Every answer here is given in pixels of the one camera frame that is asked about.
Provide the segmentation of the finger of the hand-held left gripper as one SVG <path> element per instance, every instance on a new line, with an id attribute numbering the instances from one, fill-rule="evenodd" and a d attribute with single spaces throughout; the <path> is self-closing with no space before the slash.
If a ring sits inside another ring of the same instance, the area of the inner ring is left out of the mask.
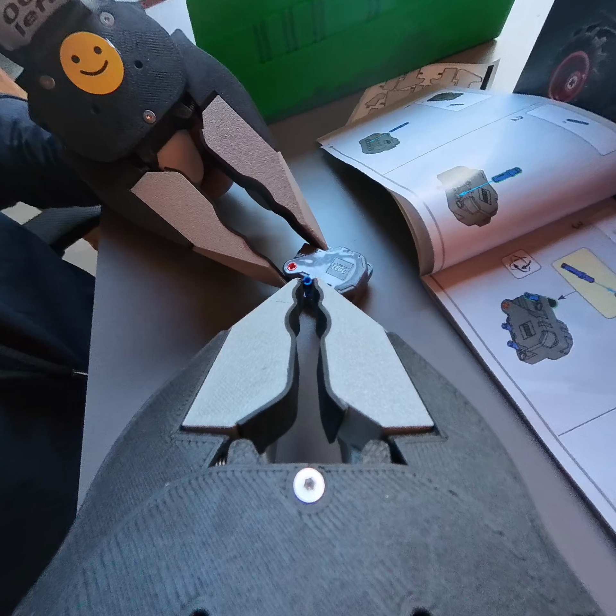
<path id="1" fill-rule="evenodd" d="M 145 173 L 131 191 L 187 239 L 194 251 L 274 287 L 286 284 L 273 263 L 223 225 L 212 203 L 182 173 Z"/>
<path id="2" fill-rule="evenodd" d="M 282 154 L 221 96 L 204 108 L 202 121 L 204 146 L 227 176 L 257 194 L 306 242 L 326 250 L 327 241 Z"/>

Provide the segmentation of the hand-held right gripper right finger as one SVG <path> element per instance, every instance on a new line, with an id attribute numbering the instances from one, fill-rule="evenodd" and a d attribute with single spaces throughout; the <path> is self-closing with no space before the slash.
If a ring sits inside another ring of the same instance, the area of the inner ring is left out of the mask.
<path id="1" fill-rule="evenodd" d="M 328 442 L 365 445 L 432 430 L 434 422 L 384 328 L 326 283 L 313 286 L 320 416 Z"/>

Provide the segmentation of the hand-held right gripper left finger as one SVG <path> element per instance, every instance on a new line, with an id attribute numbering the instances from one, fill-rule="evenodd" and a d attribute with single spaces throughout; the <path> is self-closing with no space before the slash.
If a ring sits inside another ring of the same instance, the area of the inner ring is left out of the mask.
<path id="1" fill-rule="evenodd" d="M 263 453 L 292 427 L 302 303 L 296 278 L 228 330 L 182 422 L 185 430 L 247 439 Z"/>

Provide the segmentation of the grey lego motor block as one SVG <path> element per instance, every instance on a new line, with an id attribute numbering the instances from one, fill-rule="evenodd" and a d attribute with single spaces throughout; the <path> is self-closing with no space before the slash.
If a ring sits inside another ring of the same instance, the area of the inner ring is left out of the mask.
<path id="1" fill-rule="evenodd" d="M 288 280 L 304 275 L 319 278 L 357 303 L 367 290 L 373 267 L 359 252 L 344 247 L 321 250 L 304 244 L 294 258 L 284 263 L 282 271 Z"/>

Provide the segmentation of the person's left forearm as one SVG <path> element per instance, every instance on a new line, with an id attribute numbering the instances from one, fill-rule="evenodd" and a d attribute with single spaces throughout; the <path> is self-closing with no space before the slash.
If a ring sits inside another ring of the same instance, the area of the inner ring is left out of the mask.
<path id="1" fill-rule="evenodd" d="M 97 206 L 98 198 L 61 158 L 54 136 L 35 124 L 25 100 L 1 95 L 1 209 Z"/>

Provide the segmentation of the lego instruction booklet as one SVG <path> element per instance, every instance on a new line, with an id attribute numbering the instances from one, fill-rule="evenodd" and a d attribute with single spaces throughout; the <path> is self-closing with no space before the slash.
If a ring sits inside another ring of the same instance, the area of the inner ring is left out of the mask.
<path id="1" fill-rule="evenodd" d="M 319 142 L 392 193 L 424 284 L 615 528 L 615 123 L 442 88 Z"/>

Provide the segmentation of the dark lego set box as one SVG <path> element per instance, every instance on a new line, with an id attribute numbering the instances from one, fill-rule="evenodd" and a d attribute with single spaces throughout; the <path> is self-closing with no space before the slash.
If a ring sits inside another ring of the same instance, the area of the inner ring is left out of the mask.
<path id="1" fill-rule="evenodd" d="M 514 92 L 615 121 L 615 1 L 555 1 Z"/>

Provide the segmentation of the dark chair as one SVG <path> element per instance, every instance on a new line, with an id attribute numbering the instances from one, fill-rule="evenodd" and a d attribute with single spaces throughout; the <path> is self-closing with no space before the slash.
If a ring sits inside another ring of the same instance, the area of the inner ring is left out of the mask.
<path id="1" fill-rule="evenodd" d="M 23 226 L 62 258 L 67 248 L 99 225 L 100 216 L 100 206 L 48 208 Z"/>

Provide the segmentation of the green plastic box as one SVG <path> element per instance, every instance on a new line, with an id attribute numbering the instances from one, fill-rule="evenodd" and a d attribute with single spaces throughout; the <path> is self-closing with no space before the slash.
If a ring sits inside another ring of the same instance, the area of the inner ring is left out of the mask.
<path id="1" fill-rule="evenodd" d="M 267 121 L 500 34 L 512 1 L 188 1 L 196 43 Z"/>

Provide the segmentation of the punched cardboard sheet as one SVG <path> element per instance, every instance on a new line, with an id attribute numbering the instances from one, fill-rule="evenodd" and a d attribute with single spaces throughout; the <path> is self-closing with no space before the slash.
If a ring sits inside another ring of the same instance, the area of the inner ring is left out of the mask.
<path id="1" fill-rule="evenodd" d="M 367 88 L 347 123 L 391 106 L 424 89 L 451 88 L 485 90 L 500 60 L 487 64 L 443 62 L 431 64 Z"/>

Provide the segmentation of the person's dark clothed body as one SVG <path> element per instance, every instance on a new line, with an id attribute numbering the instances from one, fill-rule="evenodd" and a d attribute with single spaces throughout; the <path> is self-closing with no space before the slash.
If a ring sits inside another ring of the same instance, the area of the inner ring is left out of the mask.
<path id="1" fill-rule="evenodd" d="M 76 513 L 94 284 L 1 214 L 1 615 Z"/>

